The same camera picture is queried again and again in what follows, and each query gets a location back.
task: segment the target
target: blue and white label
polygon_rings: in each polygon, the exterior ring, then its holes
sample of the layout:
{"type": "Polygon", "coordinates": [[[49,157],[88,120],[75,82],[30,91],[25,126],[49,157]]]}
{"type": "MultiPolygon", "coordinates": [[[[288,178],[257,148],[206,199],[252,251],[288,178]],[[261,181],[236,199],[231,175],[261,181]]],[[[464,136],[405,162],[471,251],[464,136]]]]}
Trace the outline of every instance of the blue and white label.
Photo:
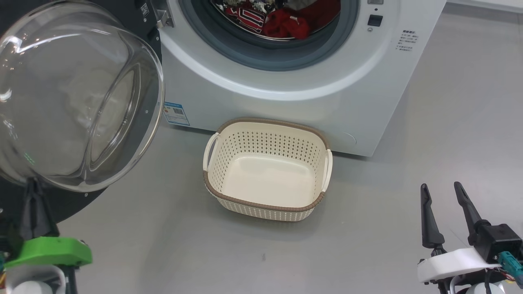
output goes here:
{"type": "Polygon", "coordinates": [[[164,104],[164,114],[168,123],[181,126],[190,126],[189,120],[185,115],[184,108],[181,104],[166,102],[164,104]]]}

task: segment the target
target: basket bottom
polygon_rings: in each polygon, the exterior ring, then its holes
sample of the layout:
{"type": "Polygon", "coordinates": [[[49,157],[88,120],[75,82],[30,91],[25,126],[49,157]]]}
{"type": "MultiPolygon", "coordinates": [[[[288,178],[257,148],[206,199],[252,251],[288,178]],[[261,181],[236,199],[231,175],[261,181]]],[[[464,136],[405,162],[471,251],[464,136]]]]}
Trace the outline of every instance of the basket bottom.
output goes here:
{"type": "Polygon", "coordinates": [[[223,184],[225,195],[272,206],[305,207],[315,199],[312,168],[274,155],[237,155],[223,184]]]}

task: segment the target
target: white washing machine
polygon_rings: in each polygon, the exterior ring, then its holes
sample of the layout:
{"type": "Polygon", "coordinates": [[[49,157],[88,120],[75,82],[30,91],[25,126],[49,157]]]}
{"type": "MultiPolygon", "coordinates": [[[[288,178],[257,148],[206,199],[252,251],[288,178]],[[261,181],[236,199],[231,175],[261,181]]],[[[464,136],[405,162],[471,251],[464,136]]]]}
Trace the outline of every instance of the white washing machine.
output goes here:
{"type": "Polygon", "coordinates": [[[221,22],[209,0],[170,0],[164,114],[205,130],[238,117],[296,122],[321,130],[333,151],[371,156],[445,2],[341,0],[327,27],[280,42],[221,22]]]}

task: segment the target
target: beige plastic basket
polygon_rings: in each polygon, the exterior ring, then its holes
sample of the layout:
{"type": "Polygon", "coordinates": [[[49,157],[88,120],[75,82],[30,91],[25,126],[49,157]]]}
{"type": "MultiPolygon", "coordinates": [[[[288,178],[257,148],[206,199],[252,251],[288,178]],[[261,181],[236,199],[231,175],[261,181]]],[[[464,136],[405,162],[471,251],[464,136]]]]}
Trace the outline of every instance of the beige plastic basket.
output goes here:
{"type": "Polygon", "coordinates": [[[248,216],[300,221],[322,201],[332,153],[317,130],[240,118],[222,125],[203,155],[203,179],[225,208],[248,216]]]}

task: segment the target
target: teal connector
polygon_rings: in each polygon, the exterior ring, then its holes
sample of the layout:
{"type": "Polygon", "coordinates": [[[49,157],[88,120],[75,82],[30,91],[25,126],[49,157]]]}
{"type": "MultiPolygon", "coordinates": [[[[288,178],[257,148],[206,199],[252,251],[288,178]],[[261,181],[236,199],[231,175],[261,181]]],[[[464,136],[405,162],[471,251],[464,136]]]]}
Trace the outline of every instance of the teal connector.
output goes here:
{"type": "Polygon", "coordinates": [[[497,261],[501,264],[501,268],[513,276],[518,286],[523,289],[523,266],[512,253],[508,251],[501,252],[497,261]]]}

